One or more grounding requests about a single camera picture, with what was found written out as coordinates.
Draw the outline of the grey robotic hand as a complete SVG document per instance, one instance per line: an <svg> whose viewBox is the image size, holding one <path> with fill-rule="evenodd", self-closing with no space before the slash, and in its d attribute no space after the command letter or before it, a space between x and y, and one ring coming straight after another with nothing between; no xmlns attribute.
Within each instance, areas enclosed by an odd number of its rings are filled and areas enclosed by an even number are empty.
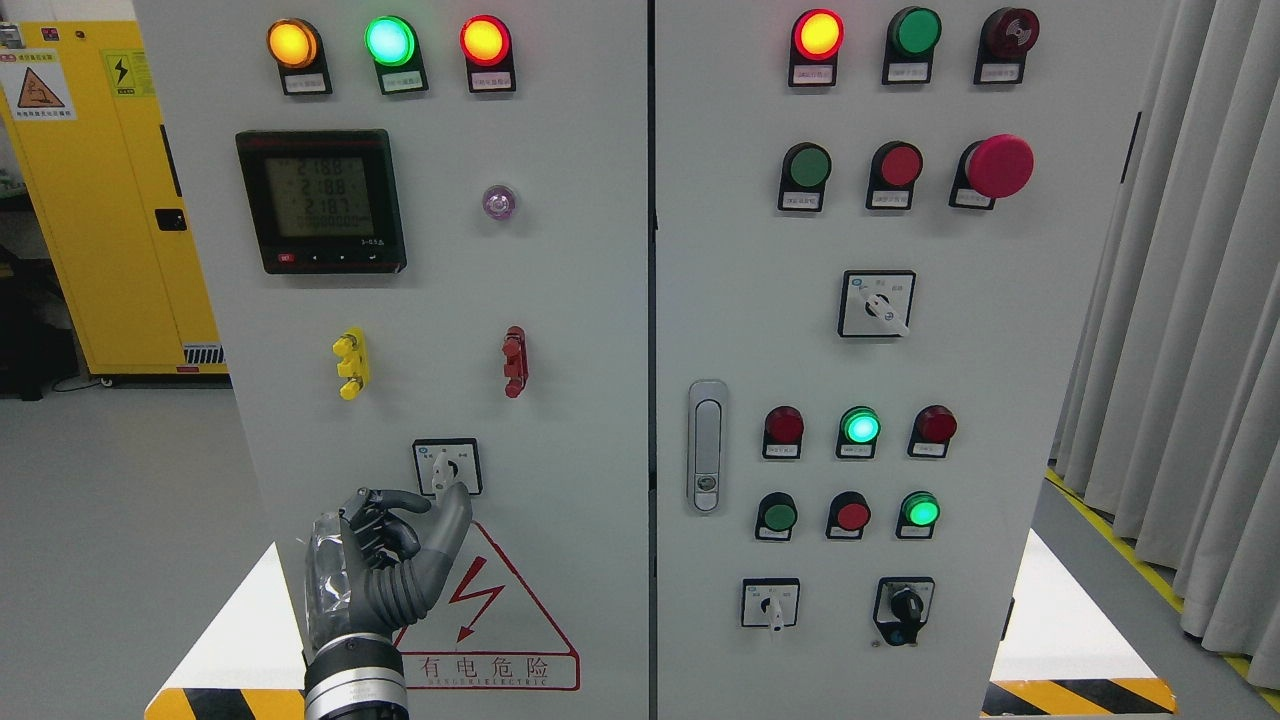
<svg viewBox="0 0 1280 720"><path fill-rule="evenodd" d="M470 492L458 482L433 498L360 487L321 514L305 555L306 657L343 635L390 638L425 619L472 519Z"/></svg>

